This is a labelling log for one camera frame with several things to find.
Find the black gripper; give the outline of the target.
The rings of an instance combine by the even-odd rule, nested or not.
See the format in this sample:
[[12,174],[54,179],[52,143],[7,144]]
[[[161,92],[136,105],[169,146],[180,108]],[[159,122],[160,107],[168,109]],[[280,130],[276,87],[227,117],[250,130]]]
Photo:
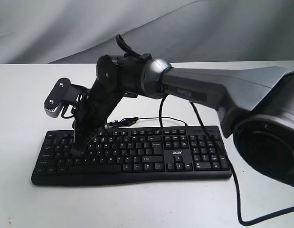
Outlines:
[[119,104],[125,91],[115,86],[105,86],[96,79],[87,98],[81,102],[75,114],[74,141],[70,153],[81,156],[85,147],[104,127],[108,117]]

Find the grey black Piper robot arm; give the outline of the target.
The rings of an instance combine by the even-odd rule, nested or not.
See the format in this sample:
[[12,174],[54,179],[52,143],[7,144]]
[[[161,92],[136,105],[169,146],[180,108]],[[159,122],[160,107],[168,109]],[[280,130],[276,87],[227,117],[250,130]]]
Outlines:
[[71,152],[80,155],[125,93],[173,95],[217,111],[224,137],[253,169],[294,187],[294,71],[174,68],[162,59],[105,55],[75,115]]

